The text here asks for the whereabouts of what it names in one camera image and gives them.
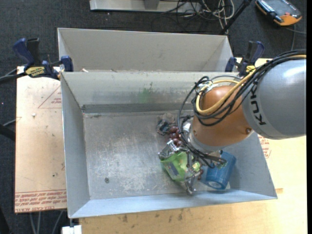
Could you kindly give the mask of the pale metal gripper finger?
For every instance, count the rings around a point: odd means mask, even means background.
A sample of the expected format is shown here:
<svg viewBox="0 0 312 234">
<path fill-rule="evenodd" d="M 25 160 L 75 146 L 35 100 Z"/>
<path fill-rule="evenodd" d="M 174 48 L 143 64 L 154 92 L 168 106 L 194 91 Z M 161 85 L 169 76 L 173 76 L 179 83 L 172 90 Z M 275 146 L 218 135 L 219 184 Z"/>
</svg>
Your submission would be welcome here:
<svg viewBox="0 0 312 234">
<path fill-rule="evenodd" d="M 195 192 L 194 182 L 196 180 L 196 174 L 185 174 L 184 183 L 186 186 L 186 192 L 192 195 Z"/>
<path fill-rule="evenodd" d="M 162 150 L 158 153 L 158 157 L 160 160 L 167 160 L 181 153 L 179 147 L 177 147 L 173 140 L 169 140 L 166 145 L 162 148 Z"/>
</svg>

